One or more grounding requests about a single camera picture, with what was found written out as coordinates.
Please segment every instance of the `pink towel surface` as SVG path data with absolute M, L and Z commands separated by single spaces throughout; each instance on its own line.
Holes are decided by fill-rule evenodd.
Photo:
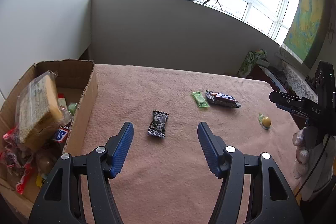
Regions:
M 224 75 L 149 67 L 99 65 L 98 95 L 86 130 L 82 154 L 105 145 L 124 122 L 134 125 L 134 138 L 123 169 L 110 180 L 112 193 L 125 224 L 208 223 L 222 180 L 209 170 L 197 138 L 197 125 L 207 122 L 212 132 L 242 153 L 272 155 L 289 185 L 298 131 L 288 112 L 269 101 L 272 88 L 257 80 Z M 229 94 L 241 108 L 199 108 L 191 92 Z M 166 138 L 147 135 L 152 111 L 169 113 Z M 271 128 L 258 122 L 267 114 Z M 249 176 L 237 223 L 244 223 L 249 197 Z M 86 221 L 94 223 L 86 177 L 82 178 Z

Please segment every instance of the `gloved hand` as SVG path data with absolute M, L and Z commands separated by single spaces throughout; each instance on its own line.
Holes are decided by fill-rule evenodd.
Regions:
M 317 134 L 317 128 L 309 126 L 293 135 L 293 144 L 297 146 L 294 177 L 300 179 L 300 187 L 315 166 L 328 137 L 328 134 L 326 134 L 323 143 L 315 146 Z M 334 173 L 335 154 L 336 141 L 333 136 L 330 136 L 320 162 L 301 190 L 302 200 L 312 200 L 330 182 Z

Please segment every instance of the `yellow and green painting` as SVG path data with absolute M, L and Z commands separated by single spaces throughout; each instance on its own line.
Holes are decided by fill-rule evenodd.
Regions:
M 284 44 L 304 61 L 312 47 L 321 19 L 326 0 L 300 0 L 296 14 Z

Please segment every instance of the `green candy wrapper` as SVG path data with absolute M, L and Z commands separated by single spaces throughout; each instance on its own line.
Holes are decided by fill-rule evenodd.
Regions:
M 200 91 L 191 92 L 191 95 L 194 97 L 199 107 L 209 107 L 208 102 L 203 98 Z

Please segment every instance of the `patterned fabric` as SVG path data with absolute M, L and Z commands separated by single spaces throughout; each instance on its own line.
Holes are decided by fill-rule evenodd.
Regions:
M 316 93 L 306 83 L 305 77 L 301 73 L 295 71 L 293 67 L 283 60 L 279 63 L 278 69 L 285 73 L 288 85 L 291 86 L 299 98 L 305 97 L 317 103 Z

